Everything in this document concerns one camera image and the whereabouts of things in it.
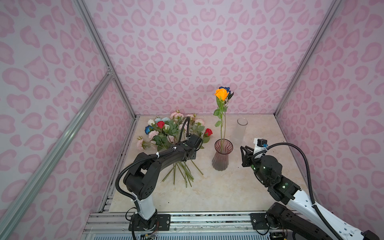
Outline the small red artificial rose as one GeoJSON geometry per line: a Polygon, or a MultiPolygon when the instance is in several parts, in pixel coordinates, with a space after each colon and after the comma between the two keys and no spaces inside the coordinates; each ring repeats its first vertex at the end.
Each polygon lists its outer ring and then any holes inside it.
{"type": "Polygon", "coordinates": [[[202,139],[201,143],[199,144],[197,150],[203,149],[203,144],[206,144],[210,141],[210,137],[213,134],[212,130],[209,128],[205,129],[205,132],[201,132],[200,138],[202,139]]]}

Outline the pink ribbed glass vase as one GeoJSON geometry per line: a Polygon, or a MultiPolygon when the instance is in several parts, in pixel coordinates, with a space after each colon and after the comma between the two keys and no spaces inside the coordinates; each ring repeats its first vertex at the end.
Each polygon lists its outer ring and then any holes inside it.
{"type": "Polygon", "coordinates": [[[215,155],[212,160],[212,166],[217,171],[224,171],[229,165],[229,154],[233,151],[234,146],[227,139],[219,139],[215,142],[215,155]]]}

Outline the orange artificial rose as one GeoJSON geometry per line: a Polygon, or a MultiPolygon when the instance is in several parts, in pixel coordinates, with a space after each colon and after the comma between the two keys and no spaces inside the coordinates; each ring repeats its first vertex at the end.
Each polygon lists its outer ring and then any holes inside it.
{"type": "Polygon", "coordinates": [[[218,118],[215,127],[220,128],[220,152],[224,152],[224,142],[226,136],[226,113],[228,109],[228,97],[230,91],[228,88],[220,87],[215,92],[217,108],[214,111],[214,116],[218,118]]]}

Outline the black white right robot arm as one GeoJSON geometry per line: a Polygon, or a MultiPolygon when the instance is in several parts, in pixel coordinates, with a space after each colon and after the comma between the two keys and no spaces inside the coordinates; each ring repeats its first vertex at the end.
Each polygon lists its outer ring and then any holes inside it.
{"type": "Polygon", "coordinates": [[[370,230],[362,231],[341,220],[314,199],[312,185],[308,192],[282,174],[283,166],[267,151],[274,146],[241,147],[242,166],[252,168],[257,180],[267,188],[275,203],[266,211],[269,229],[291,230],[307,240],[377,240],[370,230]]]}

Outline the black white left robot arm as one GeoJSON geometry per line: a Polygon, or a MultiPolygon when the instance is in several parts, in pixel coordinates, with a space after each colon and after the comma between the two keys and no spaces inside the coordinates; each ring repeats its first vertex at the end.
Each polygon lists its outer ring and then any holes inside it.
{"type": "Polygon", "coordinates": [[[140,153],[133,163],[125,167],[115,180],[116,190],[133,200],[136,212],[131,216],[129,230],[168,231],[170,215],[158,216],[153,203],[154,192],[160,172],[178,162],[186,162],[196,157],[203,140],[192,135],[187,140],[171,145],[168,149],[148,155],[140,153]]]}

